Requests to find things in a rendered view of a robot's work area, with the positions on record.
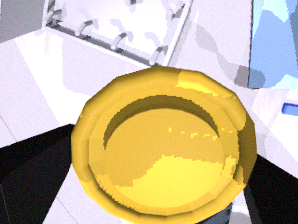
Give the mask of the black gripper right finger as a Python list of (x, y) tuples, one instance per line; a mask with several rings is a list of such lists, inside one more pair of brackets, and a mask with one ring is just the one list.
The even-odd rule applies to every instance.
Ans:
[(258, 155), (242, 189), (251, 224), (298, 224), (298, 179)]

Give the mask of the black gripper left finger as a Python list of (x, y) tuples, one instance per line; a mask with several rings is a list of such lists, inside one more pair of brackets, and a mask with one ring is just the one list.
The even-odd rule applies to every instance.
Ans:
[(0, 224), (43, 224), (71, 169), (74, 125), (0, 148)]

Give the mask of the yellow plate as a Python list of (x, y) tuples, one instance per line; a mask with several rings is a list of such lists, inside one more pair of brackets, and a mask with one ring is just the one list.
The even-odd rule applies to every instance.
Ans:
[(81, 109), (72, 168), (92, 200), (133, 224), (197, 224), (249, 181), (257, 135), (237, 93), (196, 69), (114, 77)]

